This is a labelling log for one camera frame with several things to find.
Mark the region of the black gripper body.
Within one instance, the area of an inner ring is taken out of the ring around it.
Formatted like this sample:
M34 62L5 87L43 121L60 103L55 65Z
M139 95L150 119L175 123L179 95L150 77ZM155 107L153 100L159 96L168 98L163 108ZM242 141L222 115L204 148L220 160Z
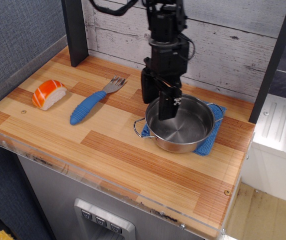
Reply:
M190 41L177 37L172 41L149 40L151 57L144 58L145 67L155 78L156 88L161 91L179 90L181 96L181 75L187 72Z

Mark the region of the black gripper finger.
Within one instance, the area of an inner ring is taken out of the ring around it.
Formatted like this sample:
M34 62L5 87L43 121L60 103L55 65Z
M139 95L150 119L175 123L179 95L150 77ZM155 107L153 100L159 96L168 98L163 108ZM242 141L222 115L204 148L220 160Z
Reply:
M142 98L145 104L149 104L159 96L159 90L155 85L155 78L148 68L144 68L141 73Z
M160 92L159 120L164 121L176 116L179 108L179 90L170 89Z

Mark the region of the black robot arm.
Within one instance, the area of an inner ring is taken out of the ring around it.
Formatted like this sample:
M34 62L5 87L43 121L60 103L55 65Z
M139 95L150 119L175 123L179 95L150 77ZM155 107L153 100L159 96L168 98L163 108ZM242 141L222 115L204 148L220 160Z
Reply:
M176 116L181 104L181 75L187 71L190 40L182 34L186 15L180 0L148 0L145 3L151 57L144 59L141 73L143 101L159 101L158 118Z

